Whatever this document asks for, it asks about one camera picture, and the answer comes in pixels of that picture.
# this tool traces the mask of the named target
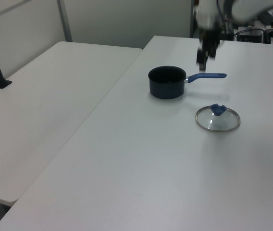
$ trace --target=pot lid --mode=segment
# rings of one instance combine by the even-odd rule
[[[201,128],[210,131],[232,131],[240,126],[238,113],[218,104],[199,109],[195,119]]]

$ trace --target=white table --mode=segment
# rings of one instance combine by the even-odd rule
[[[13,205],[141,49],[60,42],[0,90],[0,203]]]
[[[154,37],[0,222],[0,231],[272,231],[273,46],[225,42],[182,97],[150,95],[148,72],[197,73],[199,41]],[[241,116],[211,133],[195,113]]]

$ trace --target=blue lid knob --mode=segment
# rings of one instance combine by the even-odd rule
[[[217,103],[211,105],[210,109],[212,110],[215,116],[220,116],[226,111],[226,107],[224,105],[219,106]]]

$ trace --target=wall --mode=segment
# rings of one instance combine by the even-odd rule
[[[154,35],[190,37],[192,0],[61,0],[73,42],[144,48]]]
[[[56,0],[31,0],[0,15],[0,67],[5,78],[65,41]]]

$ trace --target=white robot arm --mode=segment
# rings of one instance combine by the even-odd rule
[[[206,70],[208,57],[215,57],[225,15],[229,20],[244,23],[271,8],[273,0],[200,0],[197,13],[202,42],[202,49],[197,55],[199,69]]]

